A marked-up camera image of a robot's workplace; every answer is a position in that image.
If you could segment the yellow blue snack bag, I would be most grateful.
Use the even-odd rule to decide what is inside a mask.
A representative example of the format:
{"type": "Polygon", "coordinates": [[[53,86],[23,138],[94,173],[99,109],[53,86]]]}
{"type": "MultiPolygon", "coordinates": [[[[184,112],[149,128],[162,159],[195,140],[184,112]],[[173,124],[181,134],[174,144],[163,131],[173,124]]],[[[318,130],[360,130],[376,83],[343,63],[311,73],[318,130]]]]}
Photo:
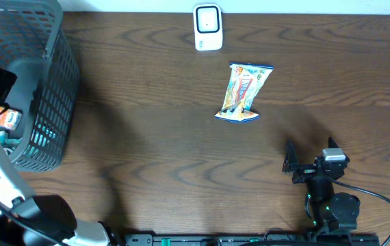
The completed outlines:
{"type": "Polygon", "coordinates": [[[229,64],[231,75],[221,110],[215,118],[228,122],[243,123],[259,118],[252,112],[252,103],[263,87],[273,66],[265,64],[238,63],[229,64]]]}

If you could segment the orange juice carton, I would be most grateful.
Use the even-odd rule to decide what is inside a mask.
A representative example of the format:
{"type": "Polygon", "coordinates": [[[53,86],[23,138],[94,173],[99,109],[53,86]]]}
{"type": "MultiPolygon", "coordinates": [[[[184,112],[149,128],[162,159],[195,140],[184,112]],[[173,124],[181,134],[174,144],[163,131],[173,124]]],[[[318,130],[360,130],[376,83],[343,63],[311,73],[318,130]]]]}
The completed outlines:
{"type": "Polygon", "coordinates": [[[0,106],[0,127],[15,131],[20,124],[23,114],[15,109],[0,106]]]}

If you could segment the green tissue pack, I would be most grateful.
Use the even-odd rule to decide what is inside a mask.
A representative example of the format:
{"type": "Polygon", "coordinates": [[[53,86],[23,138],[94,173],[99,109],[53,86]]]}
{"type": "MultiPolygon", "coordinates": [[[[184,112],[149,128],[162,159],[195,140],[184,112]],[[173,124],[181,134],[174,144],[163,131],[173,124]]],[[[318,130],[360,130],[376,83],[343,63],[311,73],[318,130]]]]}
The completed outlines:
{"type": "Polygon", "coordinates": [[[13,153],[20,144],[21,139],[13,139],[9,137],[6,131],[0,131],[0,143],[7,155],[13,153]]]}

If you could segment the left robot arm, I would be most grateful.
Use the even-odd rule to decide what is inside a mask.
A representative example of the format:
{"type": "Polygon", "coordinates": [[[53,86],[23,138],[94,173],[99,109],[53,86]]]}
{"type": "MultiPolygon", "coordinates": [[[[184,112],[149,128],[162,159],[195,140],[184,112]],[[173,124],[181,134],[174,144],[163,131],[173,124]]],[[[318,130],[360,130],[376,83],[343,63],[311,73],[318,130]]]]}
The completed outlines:
{"type": "MultiPolygon", "coordinates": [[[[16,75],[0,68],[0,104],[16,75]]],[[[101,222],[75,218],[59,195],[36,195],[14,168],[0,143],[0,245],[124,245],[101,222]]]]}

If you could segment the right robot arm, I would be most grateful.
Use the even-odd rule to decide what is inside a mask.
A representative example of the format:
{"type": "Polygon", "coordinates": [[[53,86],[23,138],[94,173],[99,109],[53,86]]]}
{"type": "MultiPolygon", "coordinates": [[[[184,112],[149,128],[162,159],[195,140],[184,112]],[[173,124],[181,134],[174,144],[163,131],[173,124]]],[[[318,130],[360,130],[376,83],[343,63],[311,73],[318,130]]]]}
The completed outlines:
{"type": "Polygon", "coordinates": [[[342,177],[350,159],[328,138],[328,147],[315,157],[312,164],[300,164],[291,141],[286,143],[282,172],[291,174],[294,184],[305,184],[305,211],[315,222],[315,234],[348,234],[357,229],[360,200],[349,193],[336,193],[333,184],[342,177]]]}

